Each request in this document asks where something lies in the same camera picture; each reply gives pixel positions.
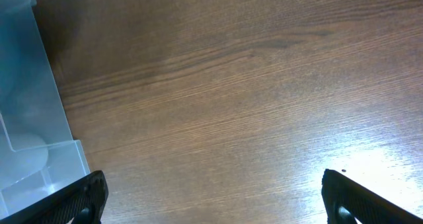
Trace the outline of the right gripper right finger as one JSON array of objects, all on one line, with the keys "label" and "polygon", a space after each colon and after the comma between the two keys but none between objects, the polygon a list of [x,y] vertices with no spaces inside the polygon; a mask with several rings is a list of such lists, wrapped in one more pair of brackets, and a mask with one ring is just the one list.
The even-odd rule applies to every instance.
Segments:
[{"label": "right gripper right finger", "polygon": [[328,224],[422,224],[422,218],[335,170],[324,171],[321,195]]}]

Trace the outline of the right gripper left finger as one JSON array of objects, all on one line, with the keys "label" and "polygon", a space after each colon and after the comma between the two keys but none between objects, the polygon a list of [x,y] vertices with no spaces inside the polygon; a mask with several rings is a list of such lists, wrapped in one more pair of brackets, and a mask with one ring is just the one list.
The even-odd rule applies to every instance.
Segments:
[{"label": "right gripper left finger", "polygon": [[108,198],[104,173],[94,171],[1,220],[1,224],[99,224]]}]

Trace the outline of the white cup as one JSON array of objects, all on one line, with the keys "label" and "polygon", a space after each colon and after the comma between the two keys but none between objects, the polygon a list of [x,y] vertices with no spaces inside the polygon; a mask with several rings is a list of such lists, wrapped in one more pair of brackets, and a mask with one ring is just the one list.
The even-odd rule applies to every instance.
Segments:
[{"label": "white cup", "polygon": [[1,134],[1,189],[40,171],[47,163],[44,140],[33,134]]}]

